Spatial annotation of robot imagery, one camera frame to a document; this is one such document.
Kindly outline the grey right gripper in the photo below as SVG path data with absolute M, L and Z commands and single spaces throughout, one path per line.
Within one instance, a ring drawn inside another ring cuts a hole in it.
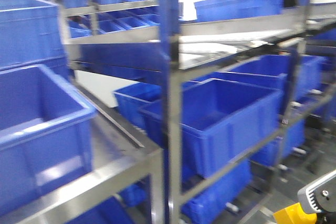
M 315 179 L 297 192 L 306 214 L 315 214 L 317 223 L 335 223 L 335 170 Z

